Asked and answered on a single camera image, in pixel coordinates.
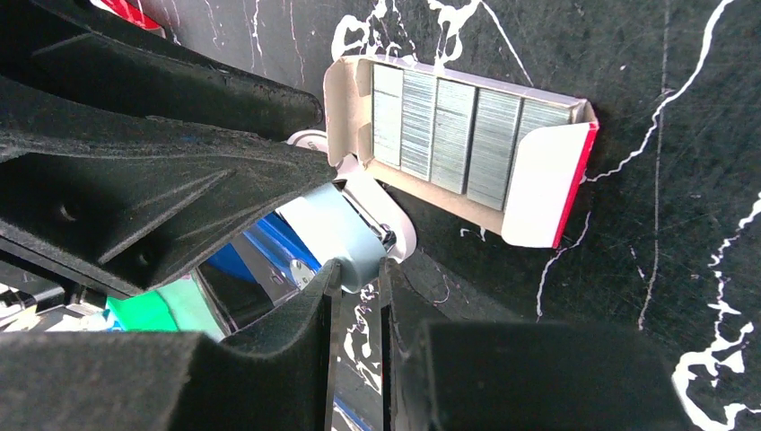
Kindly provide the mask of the red white staple box sleeve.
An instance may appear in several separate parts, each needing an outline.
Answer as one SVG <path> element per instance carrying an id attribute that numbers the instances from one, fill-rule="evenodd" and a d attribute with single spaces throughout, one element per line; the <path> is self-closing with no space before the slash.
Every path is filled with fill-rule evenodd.
<path id="1" fill-rule="evenodd" d="M 155 20 L 146 15 L 142 9 L 135 7 L 125 0 L 89 0 L 89 3 L 102 11 L 111 13 L 144 31 L 151 32 L 163 39 L 167 34 L 165 29 Z"/>

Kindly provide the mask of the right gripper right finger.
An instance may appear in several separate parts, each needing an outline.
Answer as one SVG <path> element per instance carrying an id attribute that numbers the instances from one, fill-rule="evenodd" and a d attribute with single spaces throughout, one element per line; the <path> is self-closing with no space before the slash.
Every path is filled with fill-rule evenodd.
<path id="1" fill-rule="evenodd" d="M 688 430 L 640 333 L 562 322 L 452 321 L 380 263 L 388 430 Z"/>

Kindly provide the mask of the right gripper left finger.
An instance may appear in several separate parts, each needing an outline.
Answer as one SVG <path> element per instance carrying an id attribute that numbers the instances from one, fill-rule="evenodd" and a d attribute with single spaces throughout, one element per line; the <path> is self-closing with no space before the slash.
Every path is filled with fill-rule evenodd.
<path id="1" fill-rule="evenodd" d="M 1 337 L 4 430 L 327 430 L 338 261 L 222 342 L 202 332 Z"/>

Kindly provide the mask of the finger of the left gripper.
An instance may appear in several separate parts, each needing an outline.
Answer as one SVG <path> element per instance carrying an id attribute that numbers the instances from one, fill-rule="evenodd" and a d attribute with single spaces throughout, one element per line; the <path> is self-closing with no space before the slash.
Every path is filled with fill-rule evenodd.
<path id="1" fill-rule="evenodd" d="M 1 74 L 102 110 L 273 140 L 324 118 L 312 94 L 228 67 L 83 1 L 3 1 Z"/>
<path id="2" fill-rule="evenodd" d="M 334 175 L 317 151 L 1 82 L 1 254 L 104 293 L 177 279 Z"/>

